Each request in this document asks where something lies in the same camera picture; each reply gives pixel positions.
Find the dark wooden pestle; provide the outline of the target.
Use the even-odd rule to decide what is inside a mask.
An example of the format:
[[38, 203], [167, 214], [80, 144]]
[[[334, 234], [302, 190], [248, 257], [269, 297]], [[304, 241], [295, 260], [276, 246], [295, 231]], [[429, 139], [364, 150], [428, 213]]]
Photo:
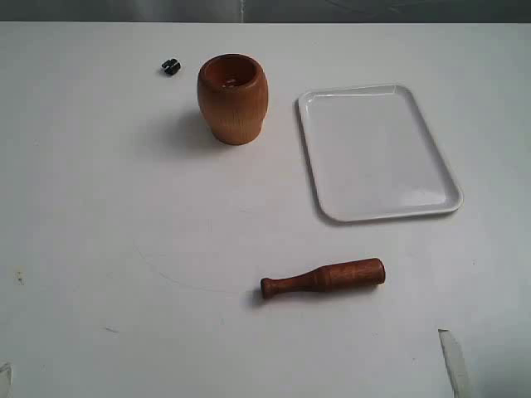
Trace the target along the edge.
[[263, 299], [298, 292], [336, 292], [383, 284], [386, 271], [378, 258], [324, 265], [310, 272], [284, 279], [261, 280]]

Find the wooden mortar cup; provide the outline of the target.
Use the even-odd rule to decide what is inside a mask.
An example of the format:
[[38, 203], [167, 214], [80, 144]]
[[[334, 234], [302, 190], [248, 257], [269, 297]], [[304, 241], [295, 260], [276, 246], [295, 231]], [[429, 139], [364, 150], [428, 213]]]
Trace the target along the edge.
[[268, 110], [265, 72], [249, 56], [216, 56], [198, 72], [197, 102], [215, 138], [229, 145], [250, 143], [261, 133]]

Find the white rectangular plastic tray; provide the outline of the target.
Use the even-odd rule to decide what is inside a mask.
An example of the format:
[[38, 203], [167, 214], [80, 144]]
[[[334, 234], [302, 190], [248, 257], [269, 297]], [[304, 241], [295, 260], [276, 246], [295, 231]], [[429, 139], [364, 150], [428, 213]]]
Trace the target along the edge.
[[297, 99], [320, 211], [359, 223], [439, 216], [463, 193], [403, 85], [311, 90]]

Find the small black clip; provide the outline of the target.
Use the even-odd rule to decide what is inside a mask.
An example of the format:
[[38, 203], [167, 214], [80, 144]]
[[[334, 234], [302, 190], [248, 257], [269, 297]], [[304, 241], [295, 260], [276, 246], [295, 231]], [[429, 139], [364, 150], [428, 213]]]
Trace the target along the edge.
[[177, 59], [168, 59], [161, 65], [161, 72], [167, 76], [176, 75], [181, 69], [181, 63]]

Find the clear tape strip right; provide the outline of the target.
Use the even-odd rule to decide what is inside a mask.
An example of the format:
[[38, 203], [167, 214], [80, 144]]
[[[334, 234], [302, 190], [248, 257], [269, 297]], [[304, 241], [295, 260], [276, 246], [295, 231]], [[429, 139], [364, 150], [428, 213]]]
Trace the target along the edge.
[[450, 330], [439, 329], [441, 350], [445, 360], [447, 375], [455, 398], [471, 398], [472, 389], [465, 359], [454, 335]]

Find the clear tape strip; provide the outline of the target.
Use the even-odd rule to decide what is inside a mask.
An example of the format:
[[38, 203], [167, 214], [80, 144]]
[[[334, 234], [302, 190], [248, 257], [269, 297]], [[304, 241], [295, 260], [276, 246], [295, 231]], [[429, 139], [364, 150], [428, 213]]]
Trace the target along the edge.
[[447, 375], [455, 398], [471, 398], [472, 389], [465, 359], [454, 335], [450, 330], [439, 329], [441, 350], [445, 360]]
[[12, 389], [12, 364], [6, 362], [0, 366], [0, 397], [8, 398]]

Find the clear tape strip left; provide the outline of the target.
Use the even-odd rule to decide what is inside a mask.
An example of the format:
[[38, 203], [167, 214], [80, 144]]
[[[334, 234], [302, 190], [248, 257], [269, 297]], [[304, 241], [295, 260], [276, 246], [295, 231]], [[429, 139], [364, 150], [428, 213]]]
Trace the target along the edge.
[[6, 362], [0, 366], [0, 397], [8, 398], [12, 389], [12, 364]]

